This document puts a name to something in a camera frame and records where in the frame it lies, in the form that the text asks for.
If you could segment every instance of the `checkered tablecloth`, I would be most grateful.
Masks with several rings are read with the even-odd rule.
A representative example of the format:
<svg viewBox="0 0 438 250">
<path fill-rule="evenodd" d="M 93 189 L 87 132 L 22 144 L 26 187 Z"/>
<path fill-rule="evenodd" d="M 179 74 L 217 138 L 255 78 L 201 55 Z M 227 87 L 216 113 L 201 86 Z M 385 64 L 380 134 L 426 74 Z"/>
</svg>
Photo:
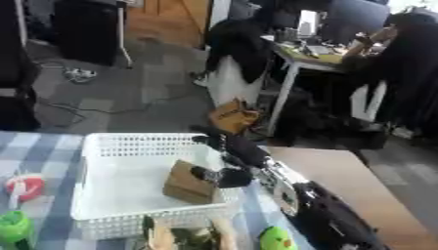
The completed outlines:
<svg viewBox="0 0 438 250">
<path fill-rule="evenodd" d="M 0 182 L 19 167 L 44 176 L 44 194 L 21 207 L 34 222 L 37 250 L 132 250 L 135 239 L 83 240 L 69 215 L 82 140 L 74 135 L 0 132 Z M 312 249 L 257 183 L 243 193 L 243 206 L 233 219 L 240 249 L 258 249 L 257 236 L 268 226 L 288 229 L 300 250 Z M 5 191 L 0 192 L 0 213 L 8 210 L 8 200 Z"/>
</svg>

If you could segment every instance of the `brown paper bag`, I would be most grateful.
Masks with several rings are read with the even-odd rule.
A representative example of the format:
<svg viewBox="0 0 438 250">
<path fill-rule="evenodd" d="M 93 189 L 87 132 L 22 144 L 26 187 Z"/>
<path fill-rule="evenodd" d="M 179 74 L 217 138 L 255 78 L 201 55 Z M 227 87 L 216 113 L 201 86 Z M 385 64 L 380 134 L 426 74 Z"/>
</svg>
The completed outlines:
<svg viewBox="0 0 438 250">
<path fill-rule="evenodd" d="M 234 99 L 218 106 L 208 117 L 218 129 L 238 134 L 258 119 L 259 112 L 245 109 L 241 101 Z"/>
</svg>

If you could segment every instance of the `shoe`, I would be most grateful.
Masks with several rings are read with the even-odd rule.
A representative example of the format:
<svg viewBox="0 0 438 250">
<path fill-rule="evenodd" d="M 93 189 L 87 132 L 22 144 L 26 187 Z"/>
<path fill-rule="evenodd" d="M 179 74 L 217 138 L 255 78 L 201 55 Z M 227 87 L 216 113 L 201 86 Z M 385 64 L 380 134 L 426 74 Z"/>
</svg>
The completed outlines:
<svg viewBox="0 0 438 250">
<path fill-rule="evenodd" d="M 208 85 L 208 73 L 190 73 L 190 77 L 193 80 L 193 83 L 200 87 L 207 87 Z"/>
</svg>

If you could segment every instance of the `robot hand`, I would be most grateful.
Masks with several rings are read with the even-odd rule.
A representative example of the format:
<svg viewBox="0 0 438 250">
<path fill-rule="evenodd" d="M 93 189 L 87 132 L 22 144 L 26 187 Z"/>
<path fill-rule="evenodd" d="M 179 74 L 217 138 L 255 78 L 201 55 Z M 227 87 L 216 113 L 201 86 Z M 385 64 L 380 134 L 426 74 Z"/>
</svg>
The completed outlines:
<svg viewBox="0 0 438 250">
<path fill-rule="evenodd" d="M 192 126 L 192 130 L 205 136 L 193 137 L 193 141 L 206 144 L 223 153 L 224 161 L 236 168 L 224 168 L 213 172 L 202 167 L 194 167 L 192 174 L 198 179 L 209 181 L 219 188 L 237 188 L 248 186 L 252 181 L 250 168 L 264 168 L 269 153 L 255 143 L 232 135 L 229 132 L 201 126 Z"/>
</svg>

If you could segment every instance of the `small brown box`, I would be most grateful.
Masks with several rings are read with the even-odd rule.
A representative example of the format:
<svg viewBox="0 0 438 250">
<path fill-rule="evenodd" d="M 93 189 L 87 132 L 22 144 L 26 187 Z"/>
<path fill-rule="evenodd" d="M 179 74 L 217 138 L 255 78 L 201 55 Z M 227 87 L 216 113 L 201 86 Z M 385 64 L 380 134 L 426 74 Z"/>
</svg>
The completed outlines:
<svg viewBox="0 0 438 250">
<path fill-rule="evenodd" d="M 214 186 L 195 178 L 190 170 L 193 164 L 178 160 L 164 184 L 163 193 L 194 204 L 211 203 Z"/>
</svg>

